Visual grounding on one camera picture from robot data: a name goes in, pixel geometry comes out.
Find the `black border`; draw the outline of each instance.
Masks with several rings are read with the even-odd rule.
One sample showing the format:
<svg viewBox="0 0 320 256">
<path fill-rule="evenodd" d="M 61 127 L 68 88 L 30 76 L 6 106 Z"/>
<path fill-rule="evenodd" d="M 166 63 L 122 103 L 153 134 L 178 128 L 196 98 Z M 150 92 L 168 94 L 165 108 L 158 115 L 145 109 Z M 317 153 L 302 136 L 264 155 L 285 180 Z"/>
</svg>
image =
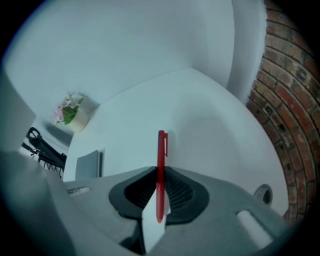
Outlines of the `black border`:
<svg viewBox="0 0 320 256">
<path fill-rule="evenodd" d="M 3 56 L 11 39 L 15 35 L 19 27 L 24 23 L 28 16 L 43 2 L 43 0 L 30 1 L 3 1 L 1 2 L 1 40 L 0 48 Z M 306 39 L 308 45 L 314 52 L 317 63 L 319 63 L 320 38 L 319 38 L 319 3 L 316 0 L 292 1 L 292 0 L 275 0 L 284 12 L 295 22 Z M 8 250 L 12 253 L 32 253 L 33 255 L 41 255 L 41 252 L 33 245 L 32 241 L 22 232 L 17 223 L 13 220 L 11 214 L 7 211 L 3 204 L 3 198 L 0 201 L 2 227 L 1 248 L 3 251 Z M 280 251 L 269 251 L 268 254 L 288 254 L 317 253 L 319 236 L 317 235 L 320 227 L 320 210 L 319 210 L 319 193 L 309 215 L 296 227 L 293 237 L 289 237 L 290 241 L 285 244 Z"/>
</svg>

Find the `red brick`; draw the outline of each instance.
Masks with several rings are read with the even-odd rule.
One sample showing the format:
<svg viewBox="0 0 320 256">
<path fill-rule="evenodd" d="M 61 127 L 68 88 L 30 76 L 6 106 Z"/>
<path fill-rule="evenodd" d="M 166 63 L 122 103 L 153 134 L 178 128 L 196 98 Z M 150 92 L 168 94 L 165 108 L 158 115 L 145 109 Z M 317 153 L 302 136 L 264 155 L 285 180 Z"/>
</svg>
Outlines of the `red brick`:
<svg viewBox="0 0 320 256">
<path fill-rule="evenodd" d="M 265 45 L 290 56 L 300 64 L 304 63 L 303 50 L 286 40 L 267 34 L 265 36 Z"/>
<path fill-rule="evenodd" d="M 265 124 L 267 122 L 268 117 L 251 100 L 248 101 L 246 107 L 250 110 L 250 112 L 254 115 L 254 117 L 259 121 L 260 124 Z"/>
<path fill-rule="evenodd" d="M 283 68 L 277 66 L 276 64 L 272 63 L 271 61 L 262 58 L 260 63 L 260 69 L 264 72 L 270 74 L 274 78 L 276 78 L 278 81 L 283 83 L 285 86 L 290 87 L 293 76 L 290 75 L 287 71 L 285 71 Z"/>
<path fill-rule="evenodd" d="M 263 111 L 267 116 L 271 116 L 274 113 L 274 109 L 268 103 L 264 106 Z"/>
<path fill-rule="evenodd" d="M 296 62 L 296 65 L 297 65 L 297 68 L 296 68 L 296 71 L 295 71 L 295 74 L 293 74 L 297 80 L 299 80 L 301 83 L 305 83 L 306 82 L 306 79 L 307 79 L 307 76 L 308 76 L 308 73 L 307 71 L 301 66 L 299 65 L 297 62 Z"/>
<path fill-rule="evenodd" d="M 283 143 L 280 142 L 274 146 L 274 149 L 278 154 L 278 157 L 280 159 L 280 162 L 281 162 L 283 168 L 285 168 L 286 164 L 290 163 L 290 158 L 289 158 L 289 154 L 288 154 L 286 147 L 284 146 Z"/>
<path fill-rule="evenodd" d="M 304 85 L 308 88 L 311 95 L 320 103 L 320 84 L 310 76 L 307 78 Z"/>
<path fill-rule="evenodd" d="M 303 66 L 320 83 L 320 70 L 317 63 L 314 61 L 314 59 L 309 55 L 305 56 Z"/>
<path fill-rule="evenodd" d="M 306 198 L 307 203 L 312 204 L 316 198 L 316 182 L 308 182 L 306 184 Z"/>
<path fill-rule="evenodd" d="M 266 23 L 266 33 L 286 40 L 291 38 L 290 28 L 270 21 Z"/>
<path fill-rule="evenodd" d="M 296 148 L 292 148 L 289 152 L 289 157 L 291 159 L 292 167 L 294 171 L 300 171 L 302 169 L 302 163 L 300 155 Z"/>
<path fill-rule="evenodd" d="M 297 205 L 295 203 L 289 204 L 289 223 L 295 224 L 297 221 Z"/>
<path fill-rule="evenodd" d="M 288 199 L 290 204 L 297 203 L 297 188 L 295 186 L 288 186 Z"/>
<path fill-rule="evenodd" d="M 308 112 L 316 104 L 314 98 L 311 96 L 308 90 L 295 80 L 292 83 L 292 92 Z"/>
<path fill-rule="evenodd" d="M 298 213 L 296 215 L 296 223 L 302 222 L 304 220 L 304 218 L 305 218 L 304 214 Z"/>
<path fill-rule="evenodd" d="M 261 94 L 275 108 L 281 104 L 281 100 L 268 87 L 264 86 L 259 81 L 254 81 L 253 88 Z"/>
<path fill-rule="evenodd" d="M 267 10 L 282 11 L 281 8 L 277 4 L 275 4 L 275 2 L 272 0 L 264 0 L 264 4 Z"/>
<path fill-rule="evenodd" d="M 283 173 L 284 173 L 284 178 L 285 178 L 285 183 L 287 186 L 295 186 L 295 174 L 294 171 L 292 170 L 292 166 L 290 163 L 287 163 L 282 166 L 283 167 Z"/>
<path fill-rule="evenodd" d="M 280 67 L 285 66 L 286 56 L 279 53 L 278 51 L 272 50 L 269 47 L 265 47 L 263 57 L 267 60 L 279 65 Z"/>
<path fill-rule="evenodd" d="M 294 116 L 298 119 L 302 129 L 308 133 L 315 129 L 313 123 L 308 117 L 307 112 L 298 104 L 296 99 L 292 94 L 286 90 L 283 86 L 278 86 L 275 89 L 275 93 L 285 102 L 285 104 L 290 108 Z"/>
<path fill-rule="evenodd" d="M 281 23 L 292 29 L 297 29 L 295 24 L 284 13 L 274 11 L 274 10 L 267 10 L 266 14 L 267 14 L 267 21 Z"/>
<path fill-rule="evenodd" d="M 299 64 L 298 62 L 290 59 L 290 58 L 287 58 L 285 60 L 285 65 L 284 65 L 284 69 L 286 71 L 288 71 L 291 75 L 295 75 L 297 70 L 298 70 L 298 67 L 299 67 Z"/>
<path fill-rule="evenodd" d="M 276 143 L 280 140 L 279 133 L 276 130 L 275 126 L 271 123 L 271 121 L 268 121 L 266 124 L 264 124 L 263 129 L 265 130 L 272 143 Z"/>
<path fill-rule="evenodd" d="M 315 122 L 316 127 L 318 128 L 318 133 L 320 132 L 320 108 L 316 108 L 312 113 L 312 119 Z"/>
<path fill-rule="evenodd" d="M 276 78 L 285 86 L 290 87 L 294 77 L 290 75 L 288 72 L 286 72 L 285 70 L 282 70 L 281 68 L 278 68 L 278 69 L 279 69 L 279 74 Z"/>
<path fill-rule="evenodd" d="M 294 60 L 298 61 L 300 64 L 303 63 L 304 53 L 299 47 L 295 46 L 292 43 L 286 42 L 284 51 L 286 55 L 289 55 Z"/>
<path fill-rule="evenodd" d="M 280 73 L 279 68 L 265 58 L 262 58 L 262 60 L 261 60 L 260 69 L 263 70 L 264 72 L 270 74 L 274 78 L 277 78 Z"/>
<path fill-rule="evenodd" d="M 278 85 L 276 79 L 274 79 L 272 76 L 268 75 L 266 72 L 262 70 L 259 70 L 256 79 L 264 85 L 266 85 L 271 90 Z"/>
<path fill-rule="evenodd" d="M 292 116 L 292 114 L 289 112 L 289 110 L 287 109 L 287 107 L 285 106 L 281 106 L 278 109 L 278 114 L 280 115 L 280 117 L 282 118 L 282 120 L 285 122 L 286 126 L 288 127 L 288 129 L 290 131 L 294 130 L 297 126 L 298 123 L 297 121 L 294 119 L 294 117 Z"/>
<path fill-rule="evenodd" d="M 300 214 L 305 214 L 307 207 L 307 190 L 306 180 L 303 171 L 299 171 L 295 174 L 295 182 L 297 188 L 298 207 L 297 211 Z"/>
<path fill-rule="evenodd" d="M 310 142 L 313 158 L 316 162 L 320 162 L 320 143 L 317 139 Z"/>
<path fill-rule="evenodd" d="M 313 156 L 309 149 L 309 144 L 307 142 L 307 139 L 305 138 L 305 135 L 300 129 L 295 130 L 292 133 L 292 135 L 303 162 L 306 180 L 314 181 L 316 179 L 316 173 L 315 173 Z"/>
<path fill-rule="evenodd" d="M 267 104 L 267 101 L 261 97 L 257 92 L 254 90 L 251 90 L 249 98 L 258 105 L 259 108 L 263 109 L 265 105 Z"/>
<path fill-rule="evenodd" d="M 276 49 L 280 52 L 284 50 L 285 42 L 285 40 L 275 37 L 273 35 L 265 35 L 265 45 L 270 48 Z"/>
<path fill-rule="evenodd" d="M 278 114 L 273 113 L 270 116 L 270 120 L 273 123 L 273 125 L 277 128 L 286 148 L 290 148 L 294 145 L 294 139 L 289 133 L 286 125 L 283 123 L 283 121 L 280 119 Z"/>
<path fill-rule="evenodd" d="M 291 40 L 292 43 L 294 43 L 295 45 L 301 47 L 303 50 L 305 50 L 308 54 L 310 54 L 311 56 L 313 56 L 313 52 L 311 51 L 311 49 L 309 48 L 307 42 L 304 40 L 303 36 L 301 34 L 299 34 L 298 32 L 292 30 L 291 31 Z"/>
</svg>

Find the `white wall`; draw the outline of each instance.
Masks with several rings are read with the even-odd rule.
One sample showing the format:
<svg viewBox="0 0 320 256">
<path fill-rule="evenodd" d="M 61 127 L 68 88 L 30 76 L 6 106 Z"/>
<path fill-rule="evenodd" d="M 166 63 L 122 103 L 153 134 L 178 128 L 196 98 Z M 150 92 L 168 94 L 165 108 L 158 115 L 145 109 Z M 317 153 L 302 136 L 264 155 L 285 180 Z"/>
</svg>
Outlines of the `white wall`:
<svg viewBox="0 0 320 256">
<path fill-rule="evenodd" d="M 0 151 L 17 151 L 36 115 L 13 88 L 0 67 Z"/>
<path fill-rule="evenodd" d="M 265 49 L 266 10 L 263 0 L 232 0 L 232 7 L 234 52 L 226 88 L 246 104 Z"/>
<path fill-rule="evenodd" d="M 49 120 L 67 90 L 102 103 L 187 67 L 226 87 L 233 48 L 231 0 L 50 0 L 3 62 L 22 98 Z"/>
<path fill-rule="evenodd" d="M 271 207 L 280 215 L 288 209 L 282 166 L 262 126 L 227 90 L 192 68 L 145 81 L 102 104 L 73 136 L 63 181 L 74 181 L 78 158 L 94 150 L 104 152 L 104 176 L 156 165 L 159 130 L 168 132 L 166 165 L 251 194 L 269 184 Z"/>
</svg>

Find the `pen clip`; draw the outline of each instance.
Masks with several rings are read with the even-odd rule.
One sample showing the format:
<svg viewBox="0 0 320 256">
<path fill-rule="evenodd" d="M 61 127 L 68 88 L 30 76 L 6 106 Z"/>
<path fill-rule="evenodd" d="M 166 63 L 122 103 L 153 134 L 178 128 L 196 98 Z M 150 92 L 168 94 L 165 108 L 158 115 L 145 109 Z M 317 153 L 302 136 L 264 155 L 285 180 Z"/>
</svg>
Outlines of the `pen clip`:
<svg viewBox="0 0 320 256">
<path fill-rule="evenodd" d="M 164 134 L 165 138 L 165 156 L 168 157 L 168 133 Z"/>
</svg>

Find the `brick wall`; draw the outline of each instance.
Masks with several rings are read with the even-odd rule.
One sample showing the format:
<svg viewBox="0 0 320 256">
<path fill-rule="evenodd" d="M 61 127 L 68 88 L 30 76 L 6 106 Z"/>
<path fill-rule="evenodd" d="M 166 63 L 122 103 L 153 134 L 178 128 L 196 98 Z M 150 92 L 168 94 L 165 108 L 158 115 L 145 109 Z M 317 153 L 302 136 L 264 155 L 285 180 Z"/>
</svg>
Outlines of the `brick wall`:
<svg viewBox="0 0 320 256">
<path fill-rule="evenodd" d="M 320 73 L 297 27 L 273 2 L 264 3 L 265 50 L 247 108 L 278 154 L 289 200 L 284 218 L 294 224 L 308 212 L 320 178 Z"/>
</svg>

